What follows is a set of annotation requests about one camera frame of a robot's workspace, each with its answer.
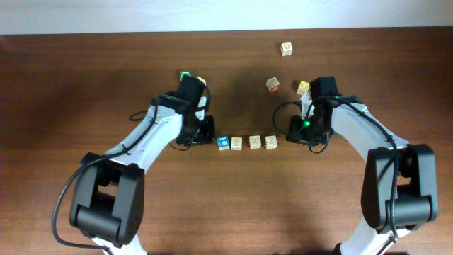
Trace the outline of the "blue L wooden block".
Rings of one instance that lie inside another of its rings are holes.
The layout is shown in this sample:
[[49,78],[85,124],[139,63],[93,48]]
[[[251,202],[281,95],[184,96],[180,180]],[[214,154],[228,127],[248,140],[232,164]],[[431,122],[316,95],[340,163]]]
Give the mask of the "blue L wooden block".
[[221,136],[217,138],[217,144],[220,151],[230,149],[230,142],[227,136]]

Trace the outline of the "plain J wooden block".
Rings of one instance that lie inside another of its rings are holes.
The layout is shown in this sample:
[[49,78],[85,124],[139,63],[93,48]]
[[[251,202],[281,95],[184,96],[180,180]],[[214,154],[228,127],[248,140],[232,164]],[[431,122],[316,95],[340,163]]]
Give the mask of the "plain J wooden block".
[[242,150],[243,140],[241,137],[231,138],[231,150]]

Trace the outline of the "red A wooden block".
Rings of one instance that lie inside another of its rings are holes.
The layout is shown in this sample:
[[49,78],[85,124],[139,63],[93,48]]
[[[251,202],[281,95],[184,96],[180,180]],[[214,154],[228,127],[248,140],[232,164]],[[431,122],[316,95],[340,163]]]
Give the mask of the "red A wooden block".
[[265,137],[265,148],[266,149],[275,149],[277,147],[277,137],[275,135],[270,135]]

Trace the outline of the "butterfly I wooden block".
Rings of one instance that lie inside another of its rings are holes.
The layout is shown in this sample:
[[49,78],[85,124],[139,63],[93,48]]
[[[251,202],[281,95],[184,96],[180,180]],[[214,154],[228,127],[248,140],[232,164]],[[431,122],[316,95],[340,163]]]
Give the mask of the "butterfly I wooden block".
[[260,149],[261,148],[260,135],[251,135],[249,137],[249,146],[251,149]]

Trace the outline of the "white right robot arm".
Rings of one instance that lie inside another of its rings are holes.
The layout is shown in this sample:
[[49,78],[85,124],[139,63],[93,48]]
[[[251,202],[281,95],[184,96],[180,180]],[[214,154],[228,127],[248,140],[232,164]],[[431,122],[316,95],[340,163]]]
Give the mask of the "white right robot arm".
[[438,216],[435,154],[411,144],[382,125],[355,96],[310,97],[296,105],[287,140],[327,147],[333,135],[345,138],[365,160],[362,221],[334,254],[385,254],[400,238]]

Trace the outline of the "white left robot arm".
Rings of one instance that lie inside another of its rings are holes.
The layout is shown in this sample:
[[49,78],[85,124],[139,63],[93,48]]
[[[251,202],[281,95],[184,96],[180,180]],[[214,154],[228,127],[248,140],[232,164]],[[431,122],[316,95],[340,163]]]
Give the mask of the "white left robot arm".
[[189,149],[211,143],[210,97],[176,91],[151,101],[140,124],[105,154],[89,152],[68,180],[74,184],[69,223],[104,254],[145,254],[138,229],[144,214],[145,174],[172,141]]

